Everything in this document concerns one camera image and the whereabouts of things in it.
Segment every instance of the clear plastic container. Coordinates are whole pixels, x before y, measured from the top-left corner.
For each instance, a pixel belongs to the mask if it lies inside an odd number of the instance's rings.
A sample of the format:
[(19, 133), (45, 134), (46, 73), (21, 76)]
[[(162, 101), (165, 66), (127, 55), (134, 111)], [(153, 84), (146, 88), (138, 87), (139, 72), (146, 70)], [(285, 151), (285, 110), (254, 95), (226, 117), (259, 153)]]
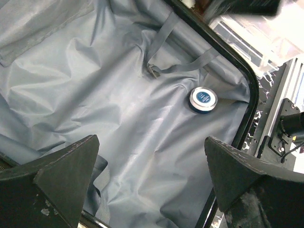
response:
[[(288, 60), (304, 53), (304, 0), (295, 2), (286, 1), (278, 16), (245, 17), (223, 16), (215, 20), (210, 26), (217, 32), (219, 27), (228, 27), (238, 40), (247, 43), (251, 55), (257, 56), (261, 62), (252, 62), (247, 59), (258, 75), (278, 69)], [(230, 37), (228, 43), (236, 51), (247, 53), (247, 49), (238, 46)]]
[(210, 25), (224, 41), (250, 64), (258, 78), (262, 78), (266, 73), (278, 70), (278, 67), (262, 54), (262, 50), (259, 50), (259, 47), (256, 48), (252, 43), (249, 44), (235, 32), (235, 26), (240, 27), (234, 20), (227, 18), (219, 18)]

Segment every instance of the metal bracket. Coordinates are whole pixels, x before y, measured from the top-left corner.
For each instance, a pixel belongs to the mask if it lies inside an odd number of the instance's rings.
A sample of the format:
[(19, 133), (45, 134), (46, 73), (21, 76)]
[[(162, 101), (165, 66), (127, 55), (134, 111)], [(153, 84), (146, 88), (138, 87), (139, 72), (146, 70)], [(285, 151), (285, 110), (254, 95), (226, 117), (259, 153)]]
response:
[(296, 113), (300, 113), (299, 108), (295, 107), (294, 103), (288, 98), (283, 99), (268, 143), (269, 148), (281, 157), (290, 151), (290, 146), (293, 141), (291, 136), (286, 135), (282, 131), (280, 125), (282, 117)]

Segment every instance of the metal frame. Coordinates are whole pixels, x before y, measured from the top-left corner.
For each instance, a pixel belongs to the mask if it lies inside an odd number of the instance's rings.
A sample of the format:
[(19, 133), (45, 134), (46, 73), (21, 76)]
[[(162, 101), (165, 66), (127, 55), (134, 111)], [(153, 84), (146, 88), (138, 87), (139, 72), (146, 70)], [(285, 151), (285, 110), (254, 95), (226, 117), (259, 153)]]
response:
[(277, 114), (284, 98), (289, 98), (292, 102), (295, 101), (295, 91), (299, 89), (300, 74), (304, 71), (303, 62), (297, 58), (290, 60), (286, 64), (286, 69), (281, 78), (276, 78), (274, 85), (277, 87), (273, 88), (270, 95), (270, 100), (267, 101), (267, 107), (265, 112), (269, 113), (266, 118), (261, 118), (259, 125), (257, 126), (254, 134), (254, 141), (248, 151), (249, 154), (257, 156), (258, 149), (262, 144), (265, 136), (270, 136), (275, 125)]

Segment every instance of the gray fabric lining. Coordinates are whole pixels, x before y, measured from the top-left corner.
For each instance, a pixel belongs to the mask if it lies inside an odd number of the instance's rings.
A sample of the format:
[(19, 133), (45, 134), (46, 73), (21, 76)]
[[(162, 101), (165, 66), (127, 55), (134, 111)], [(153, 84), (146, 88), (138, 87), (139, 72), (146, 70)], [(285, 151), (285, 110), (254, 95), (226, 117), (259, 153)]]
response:
[[(171, 8), (162, 0), (95, 0), (94, 8), (0, 66), (0, 133), (17, 142), (19, 156), (3, 153), (25, 163), (33, 151), (39, 157), (97, 134), (110, 180), (104, 187), (95, 170), (86, 210), (107, 220), (100, 210), (108, 207), (113, 228), (194, 227), (212, 189), (204, 140), (233, 141), (247, 81), (221, 55), (203, 69), (152, 78), (145, 57)], [(19, 42), (10, 44), (8, 53), (20, 53)], [(151, 63), (185, 65), (208, 50), (180, 20)], [(198, 86), (219, 97), (210, 114), (188, 106)]]
[(94, 9), (91, 0), (5, 0), (0, 3), (0, 63), (19, 55)]

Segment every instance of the container lid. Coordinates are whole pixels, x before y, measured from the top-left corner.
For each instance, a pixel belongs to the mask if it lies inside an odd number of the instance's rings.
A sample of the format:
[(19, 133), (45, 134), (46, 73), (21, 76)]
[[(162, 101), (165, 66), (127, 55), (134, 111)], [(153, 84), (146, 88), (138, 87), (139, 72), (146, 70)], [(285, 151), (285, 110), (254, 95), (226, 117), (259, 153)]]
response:
[(217, 105), (218, 96), (211, 89), (197, 87), (191, 92), (190, 103), (200, 111), (209, 112)]

